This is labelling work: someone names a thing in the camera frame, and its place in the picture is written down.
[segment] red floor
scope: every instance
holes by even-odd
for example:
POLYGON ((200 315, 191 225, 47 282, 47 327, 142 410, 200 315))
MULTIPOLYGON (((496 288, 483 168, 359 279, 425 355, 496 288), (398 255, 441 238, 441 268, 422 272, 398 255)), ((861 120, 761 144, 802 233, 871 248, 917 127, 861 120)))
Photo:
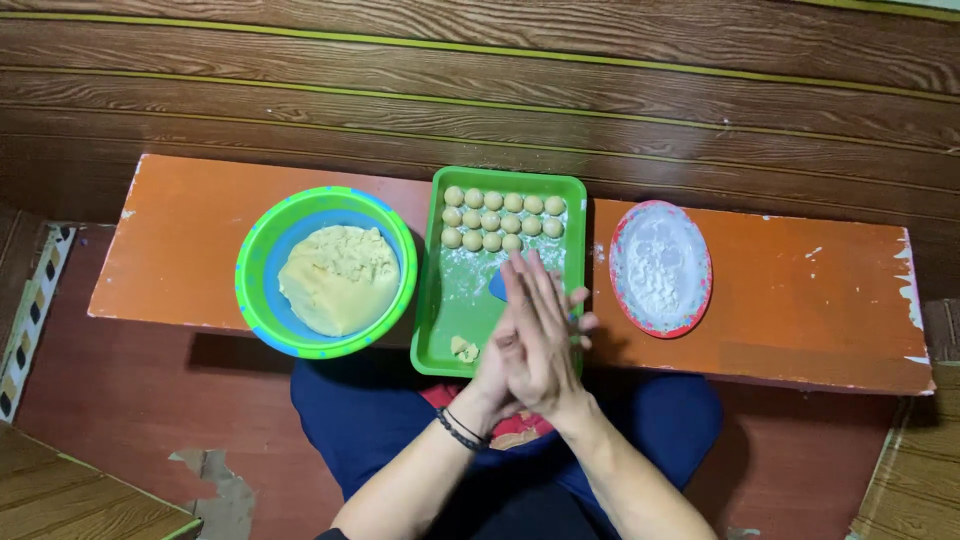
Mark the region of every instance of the red floor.
MULTIPOLYGON (((256 493, 252 538, 312 538, 342 500, 290 405, 290 361, 250 339, 87 317, 112 233, 78 235, 86 245, 74 244, 64 268, 15 423, 174 503, 214 489, 170 453, 225 449, 228 467, 256 493)), ((690 499, 720 531, 842 540, 896 400, 716 387, 726 426, 690 499)))

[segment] blue pants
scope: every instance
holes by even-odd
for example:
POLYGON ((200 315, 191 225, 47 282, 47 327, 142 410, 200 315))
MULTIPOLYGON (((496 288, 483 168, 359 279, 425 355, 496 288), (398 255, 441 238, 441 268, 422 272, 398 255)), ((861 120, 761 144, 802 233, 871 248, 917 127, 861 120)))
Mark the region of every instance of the blue pants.
MULTIPOLYGON (((617 379, 642 373, 626 371, 617 379)), ((600 405, 627 440, 683 490, 720 432, 720 402, 703 377, 645 377, 600 405)), ((588 379, 589 373, 585 385, 590 389, 588 379)), ((417 390, 438 381, 417 374, 405 352, 367 350, 333 360, 298 360, 291 398, 303 432, 340 484, 344 500, 435 418, 417 390)), ((471 473, 553 480, 599 509, 583 469, 555 431, 507 451, 486 449, 471 473)))

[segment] wooden bench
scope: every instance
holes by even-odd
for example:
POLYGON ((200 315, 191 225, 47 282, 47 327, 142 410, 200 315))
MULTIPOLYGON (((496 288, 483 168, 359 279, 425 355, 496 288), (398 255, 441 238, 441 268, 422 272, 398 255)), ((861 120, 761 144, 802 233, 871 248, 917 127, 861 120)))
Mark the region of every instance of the wooden bench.
MULTIPOLYGON (((424 234, 428 183, 144 155, 88 313, 252 335, 234 297, 237 249, 269 207, 318 185, 363 189, 424 234)), ((587 285, 604 324, 591 362, 838 391, 934 389, 906 229, 689 209, 712 256, 713 297, 694 331, 661 340, 612 293, 607 252, 633 204, 590 200, 587 285)), ((380 345, 408 346, 413 312, 380 345)))

